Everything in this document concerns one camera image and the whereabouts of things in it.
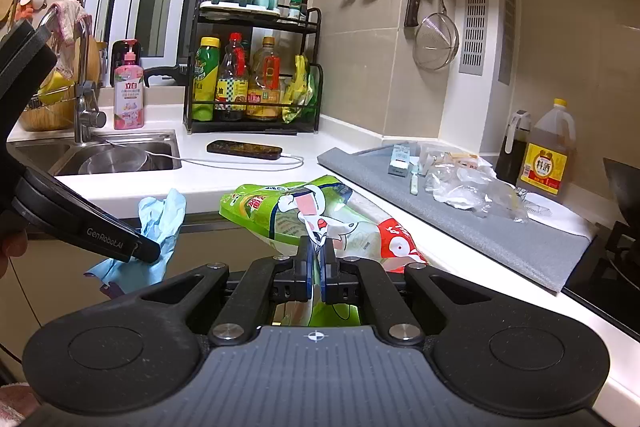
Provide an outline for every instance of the vent grille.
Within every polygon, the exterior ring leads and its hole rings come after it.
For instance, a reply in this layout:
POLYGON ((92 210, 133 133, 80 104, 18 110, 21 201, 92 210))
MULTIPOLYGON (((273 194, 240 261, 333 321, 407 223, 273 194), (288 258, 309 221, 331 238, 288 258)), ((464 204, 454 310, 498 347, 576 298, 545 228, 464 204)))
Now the vent grille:
POLYGON ((504 24, 498 81, 509 86, 516 40, 516 0, 504 0, 504 24))
POLYGON ((482 74, 489 0, 466 0, 460 73, 482 74))

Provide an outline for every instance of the kitchen sink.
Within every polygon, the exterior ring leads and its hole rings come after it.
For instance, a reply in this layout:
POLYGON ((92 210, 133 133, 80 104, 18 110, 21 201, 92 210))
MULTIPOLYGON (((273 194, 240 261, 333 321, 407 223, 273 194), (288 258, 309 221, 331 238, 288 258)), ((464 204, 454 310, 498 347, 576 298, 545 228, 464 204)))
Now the kitchen sink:
MULTIPOLYGON (((135 147, 149 153, 179 156, 178 144, 173 131, 104 134, 96 135, 94 139, 94 141, 84 144, 76 144, 73 138, 14 141, 9 142, 7 149, 14 156, 25 156, 36 167, 53 176, 78 174, 80 166, 91 156, 118 145, 135 147)), ((146 170, 168 171, 180 167, 180 160, 150 155, 150 168, 146 170)))

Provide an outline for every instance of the pink dish soap bottle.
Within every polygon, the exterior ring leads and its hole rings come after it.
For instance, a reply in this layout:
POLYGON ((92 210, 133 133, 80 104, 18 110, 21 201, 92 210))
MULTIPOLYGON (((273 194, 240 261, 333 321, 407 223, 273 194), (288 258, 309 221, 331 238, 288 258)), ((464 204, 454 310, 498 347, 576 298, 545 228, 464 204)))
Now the pink dish soap bottle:
POLYGON ((133 43, 127 41, 129 51, 124 64, 114 71, 113 128, 138 129, 145 124, 143 114, 144 70, 136 64, 133 43))

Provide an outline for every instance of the pot in sink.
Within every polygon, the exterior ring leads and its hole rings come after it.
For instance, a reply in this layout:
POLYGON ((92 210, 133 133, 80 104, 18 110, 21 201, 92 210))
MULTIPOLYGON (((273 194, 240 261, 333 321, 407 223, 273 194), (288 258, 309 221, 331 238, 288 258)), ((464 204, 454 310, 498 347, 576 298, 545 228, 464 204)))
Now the pot in sink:
POLYGON ((80 166, 78 174, 111 174, 151 170, 151 158, 135 147, 114 147, 94 154, 80 166))

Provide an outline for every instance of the blue cloth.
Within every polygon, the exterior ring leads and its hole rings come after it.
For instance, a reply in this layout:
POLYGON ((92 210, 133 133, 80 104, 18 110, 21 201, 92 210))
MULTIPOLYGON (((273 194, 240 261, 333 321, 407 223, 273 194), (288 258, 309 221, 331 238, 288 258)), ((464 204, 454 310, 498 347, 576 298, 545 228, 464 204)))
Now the blue cloth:
POLYGON ((158 260, 148 264, 133 258, 128 263, 108 259, 95 265, 84 275, 100 279, 100 291, 111 299, 160 282, 164 278, 166 264, 174 254, 185 208, 184 196, 174 188, 169 191, 165 200, 144 198, 138 204, 142 224, 140 232, 160 245, 158 260))

